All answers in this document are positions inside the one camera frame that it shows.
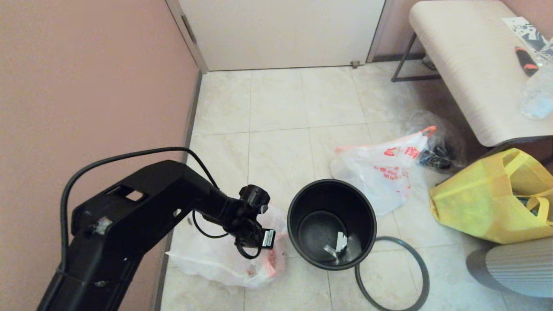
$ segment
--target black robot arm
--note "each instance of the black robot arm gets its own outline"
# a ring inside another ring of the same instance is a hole
[[[193,210],[253,258],[244,247],[273,247],[274,231],[256,220],[269,199],[254,185],[231,198],[172,160],[144,167],[73,211],[65,270],[56,270],[38,310],[117,310],[142,257]]]

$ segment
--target yellow bag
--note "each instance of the yellow bag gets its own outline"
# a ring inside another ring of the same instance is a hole
[[[519,198],[528,199],[526,206]],[[478,160],[430,190],[438,222],[502,244],[552,236],[552,203],[553,176],[514,148]]]

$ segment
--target pink wall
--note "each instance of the pink wall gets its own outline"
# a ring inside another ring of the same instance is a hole
[[[382,36],[375,42],[375,55],[403,54],[413,29],[409,25],[409,11],[415,3],[421,0],[387,0],[390,13],[385,20],[381,20],[378,27],[383,27]],[[502,0],[515,14],[525,17],[533,23],[543,34],[553,37],[553,1],[551,0]],[[423,51],[417,42],[413,52]]]
[[[182,146],[198,69],[163,0],[0,3],[0,309],[34,310],[60,261],[59,199],[100,158]],[[165,154],[98,168],[72,209]],[[161,247],[122,310],[149,310]]]

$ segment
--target plastic bag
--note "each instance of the plastic bag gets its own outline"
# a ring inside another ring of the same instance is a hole
[[[204,231],[219,232],[221,227],[197,217]],[[238,253],[234,237],[228,235],[220,239],[210,239],[202,235],[193,225],[184,226],[175,232],[171,251],[167,252],[181,271],[190,275],[200,275],[227,286],[259,288],[271,282],[284,271],[286,265],[286,213],[269,208],[258,216],[264,228],[275,230],[275,242],[272,250],[261,250],[259,257],[248,260]],[[257,250],[246,248],[248,253]]]
[[[453,124],[432,112],[417,111],[403,123],[402,132],[413,134],[428,126],[436,126],[437,132],[428,138],[417,162],[439,173],[453,173],[467,166],[465,139]]]
[[[374,146],[336,148],[330,164],[336,179],[350,183],[371,203],[377,219],[403,205],[411,192],[409,170],[436,127]]]

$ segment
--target white plastic bag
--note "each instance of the white plastic bag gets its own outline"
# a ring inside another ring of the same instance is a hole
[[[206,232],[220,232],[221,227],[196,217],[200,228]],[[228,235],[220,239],[210,239],[202,235],[189,222],[175,230],[171,251],[167,252],[184,273],[201,275],[227,286],[259,288],[282,273],[286,265],[286,214],[277,208],[269,208],[258,216],[259,223],[275,230],[272,250],[261,250],[259,257],[248,260],[238,253],[234,237]],[[245,248],[250,254],[257,250]]]
[[[434,132],[436,127],[431,126],[383,144],[338,147],[338,158],[330,164],[330,172],[359,189],[380,219],[407,200],[410,167]]]

